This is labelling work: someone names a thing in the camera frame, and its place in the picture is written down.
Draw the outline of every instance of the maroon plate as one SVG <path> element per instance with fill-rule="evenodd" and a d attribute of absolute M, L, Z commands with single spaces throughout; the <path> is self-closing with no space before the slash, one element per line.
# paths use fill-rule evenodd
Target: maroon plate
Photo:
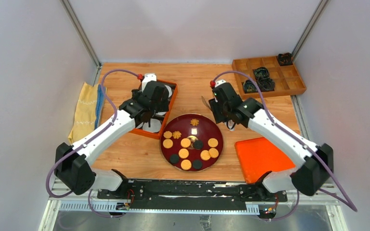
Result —
<path fill-rule="evenodd" d="M 199 124 L 197 126 L 191 125 L 191 120 L 192 119 L 197 119 L 199 120 Z M 179 139 L 174 139 L 171 137 L 171 140 L 173 141 L 173 147 L 172 148 L 164 148 L 162 145 L 162 142 L 164 142 L 165 137 L 163 136 L 164 132 L 170 131 L 174 133 L 175 131 L 179 131 L 181 133 L 181 137 Z M 165 159 L 173 166 L 181 168 L 181 162 L 185 159 L 179 160 L 178 163 L 172 164 L 170 162 L 170 156 L 172 154 L 178 154 L 179 150 L 182 149 L 183 147 L 181 146 L 181 140 L 183 138 L 189 137 L 191 142 L 191 146 L 187 148 L 189 151 L 189 156 L 186 158 L 187 160 L 191 161 L 193 163 L 194 160 L 200 160 L 202 162 L 202 168 L 201 169 L 195 169 L 191 167 L 189 170 L 186 171 L 201 171 L 204 170 L 210 166 L 212 166 L 221 156 L 222 150 L 223 150 L 223 137 L 220 129 L 218 126 L 211 121 L 210 119 L 198 115 L 198 114 L 185 114 L 185 115 L 180 115 L 179 117 L 173 119 L 171 122 L 167 124 L 167 126 L 164 128 L 162 131 L 162 136 L 159 140 L 159 146 L 161 147 L 161 152 L 164 155 Z M 203 150 L 209 150 L 210 147 L 208 145 L 208 140 L 210 138 L 215 138 L 218 140 L 218 146 L 216 149 L 219 152 L 219 156 L 217 158 L 210 158 L 209 160 L 202 160 L 200 158 L 200 153 Z M 193 141 L 195 140 L 200 140 L 203 142 L 203 148 L 200 150 L 194 149 L 193 148 Z"/>

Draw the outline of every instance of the wooden table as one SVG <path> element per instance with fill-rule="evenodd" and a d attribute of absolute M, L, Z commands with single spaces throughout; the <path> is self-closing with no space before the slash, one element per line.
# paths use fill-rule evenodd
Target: wooden table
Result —
<path fill-rule="evenodd" d="M 230 64 L 117 64 L 103 65 L 103 75 L 116 68 L 131 70 L 135 73 L 156 73 L 158 79 L 175 82 L 178 95 L 173 105 L 169 121 L 187 113 L 197 113 L 213 120 L 211 111 L 202 103 L 201 96 L 206 100 L 212 98 L 209 82 L 219 73 L 231 70 Z M 233 74 L 223 76 L 236 91 Z M 113 73 L 107 76 L 105 86 L 107 95 L 118 107 L 123 101 L 131 98 L 131 90 L 139 86 L 139 81 L 130 74 Z M 272 114 L 296 132 L 299 132 L 297 120 L 290 96 L 267 98 L 266 104 Z M 106 101 L 102 123 L 113 114 L 111 105 Z M 159 141 L 131 133 L 127 133 L 112 144 L 94 163 L 93 167 L 110 170 L 117 169 L 128 178 L 137 179 L 179 179 L 179 180 L 225 180 L 244 181 L 236 155 L 235 142 L 261 137 L 258 133 L 236 126 L 229 131 L 224 124 L 218 127 L 225 141 L 224 151 L 218 161 L 210 168 L 201 172 L 184 172 L 167 163 L 160 152 Z"/>

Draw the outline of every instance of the gray floor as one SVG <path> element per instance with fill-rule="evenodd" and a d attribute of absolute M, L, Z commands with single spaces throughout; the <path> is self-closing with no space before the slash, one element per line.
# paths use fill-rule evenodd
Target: gray floor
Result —
<path fill-rule="evenodd" d="M 279 205 L 277 215 L 288 211 Z M 126 214 L 122 218 L 101 218 L 91 212 L 60 212 L 54 231 L 331 231 L 324 206 L 300 205 L 297 211 L 281 221 L 266 223 L 248 215 Z"/>

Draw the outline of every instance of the white wall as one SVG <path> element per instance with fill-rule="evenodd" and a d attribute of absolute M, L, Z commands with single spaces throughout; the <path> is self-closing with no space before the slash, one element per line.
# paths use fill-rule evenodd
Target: white wall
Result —
<path fill-rule="evenodd" d="M 37 230 L 44 180 L 95 68 L 60 1 L 0 1 L 0 230 Z"/>
<path fill-rule="evenodd" d="M 370 230 L 370 1 L 332 0 L 296 62 L 315 141 L 334 149 L 334 169 L 359 212 L 351 231 Z"/>
<path fill-rule="evenodd" d="M 105 62 L 219 62 L 291 52 L 319 0 L 70 0 Z"/>

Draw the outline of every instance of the yellow towel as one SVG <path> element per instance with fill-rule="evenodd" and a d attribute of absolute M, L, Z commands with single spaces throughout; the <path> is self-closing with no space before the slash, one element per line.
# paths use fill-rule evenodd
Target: yellow towel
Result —
<path fill-rule="evenodd" d="M 94 131 L 96 121 L 98 84 L 91 86 L 84 83 L 74 113 L 74 124 L 68 136 L 69 142 L 81 140 Z"/>

